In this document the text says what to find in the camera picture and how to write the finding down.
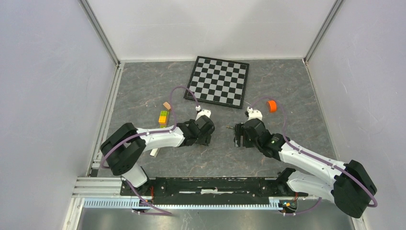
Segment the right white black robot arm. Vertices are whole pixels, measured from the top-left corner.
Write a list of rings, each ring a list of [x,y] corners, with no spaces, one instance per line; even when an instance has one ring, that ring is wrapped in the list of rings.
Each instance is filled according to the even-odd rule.
[[[234,131],[237,147],[256,148],[265,157],[306,171],[289,170],[287,177],[278,180],[276,188],[281,195],[288,196],[292,192],[314,195],[357,219],[366,208],[378,206],[374,197],[377,187],[360,162],[345,163],[317,154],[283,134],[270,133],[257,118],[237,123]]]

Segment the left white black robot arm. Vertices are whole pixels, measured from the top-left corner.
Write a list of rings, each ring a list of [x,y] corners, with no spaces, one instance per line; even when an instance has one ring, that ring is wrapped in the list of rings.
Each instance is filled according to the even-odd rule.
[[[142,153],[165,147],[207,146],[214,130],[213,121],[206,115],[155,129],[136,128],[132,123],[125,123],[101,144],[100,167],[122,176],[138,195],[145,195],[150,190],[150,181],[137,162]]]

